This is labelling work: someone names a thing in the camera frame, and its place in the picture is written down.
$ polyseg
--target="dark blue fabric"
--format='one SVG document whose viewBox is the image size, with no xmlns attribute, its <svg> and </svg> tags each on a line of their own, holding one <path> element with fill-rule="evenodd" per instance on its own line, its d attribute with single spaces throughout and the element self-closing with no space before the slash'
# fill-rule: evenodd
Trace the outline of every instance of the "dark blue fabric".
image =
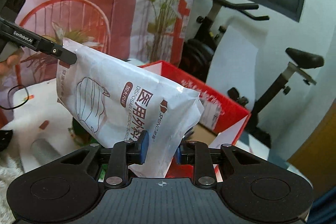
<svg viewBox="0 0 336 224">
<path fill-rule="evenodd" d="M 307 224 L 336 223 L 336 186 L 313 202 Z"/>
</svg>

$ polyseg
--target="screw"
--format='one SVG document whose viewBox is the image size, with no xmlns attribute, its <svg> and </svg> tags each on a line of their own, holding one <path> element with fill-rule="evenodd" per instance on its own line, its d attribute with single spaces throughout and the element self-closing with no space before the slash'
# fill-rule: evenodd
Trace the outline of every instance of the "screw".
<svg viewBox="0 0 336 224">
<path fill-rule="evenodd" d="M 120 177 L 109 177 L 106 179 L 106 183 L 109 185 L 118 185 L 123 182 L 123 179 Z"/>
<path fill-rule="evenodd" d="M 198 182 L 202 185 L 211 185 L 214 184 L 215 179 L 212 177 L 200 177 L 198 179 Z"/>
</svg>

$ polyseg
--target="white wall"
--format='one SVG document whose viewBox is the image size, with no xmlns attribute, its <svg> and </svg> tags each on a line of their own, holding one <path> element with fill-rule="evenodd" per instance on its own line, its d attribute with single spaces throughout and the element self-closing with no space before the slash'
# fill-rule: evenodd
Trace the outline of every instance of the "white wall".
<svg viewBox="0 0 336 224">
<path fill-rule="evenodd" d="M 317 81 L 320 83 L 311 89 L 307 104 L 302 113 L 290 125 L 273 145 L 273 149 L 283 159 L 288 159 L 306 141 L 323 119 L 336 98 L 336 28 Z"/>
<path fill-rule="evenodd" d="M 229 1 L 246 2 L 246 0 Z M 211 5 L 210 0 L 194 0 L 187 38 L 192 38 L 196 34 L 199 27 L 196 23 L 197 16 L 207 15 Z M 220 25 L 232 24 L 259 48 L 255 72 L 256 98 L 259 98 L 286 68 L 290 61 L 285 53 L 287 47 L 326 56 L 336 23 L 335 0 L 305 0 L 299 23 L 263 6 L 252 13 L 269 15 L 270 20 L 256 22 L 237 11 L 223 8 L 212 30 L 216 33 Z M 317 77 L 319 71 L 320 69 L 307 70 L 313 78 Z M 278 94 L 259 116 L 259 126 L 271 134 L 273 141 L 286 131 L 288 124 L 303 110 L 310 89 L 316 88 L 306 85 L 302 77 L 297 74 L 290 79 L 289 86 L 292 88 L 290 93 L 286 96 Z"/>
</svg>

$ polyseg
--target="mask package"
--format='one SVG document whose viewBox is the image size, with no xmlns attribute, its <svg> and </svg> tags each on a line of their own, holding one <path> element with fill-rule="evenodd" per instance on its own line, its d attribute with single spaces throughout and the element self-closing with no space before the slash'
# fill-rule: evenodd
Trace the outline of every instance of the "mask package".
<svg viewBox="0 0 336 224">
<path fill-rule="evenodd" d="M 146 162 L 131 165 L 140 177 L 164 177 L 188 129 L 204 110 L 199 92 L 70 39 L 63 46 L 77 62 L 60 62 L 59 101 L 102 146 L 136 141 L 149 132 Z"/>
</svg>

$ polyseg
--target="bike seat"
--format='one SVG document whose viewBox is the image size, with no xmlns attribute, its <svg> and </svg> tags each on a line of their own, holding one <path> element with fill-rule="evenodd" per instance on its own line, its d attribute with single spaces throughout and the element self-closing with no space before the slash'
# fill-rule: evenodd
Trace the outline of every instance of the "bike seat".
<svg viewBox="0 0 336 224">
<path fill-rule="evenodd" d="M 317 54 L 311 54 L 295 48 L 287 48 L 286 53 L 302 69 L 315 69 L 324 65 L 323 57 Z"/>
</svg>

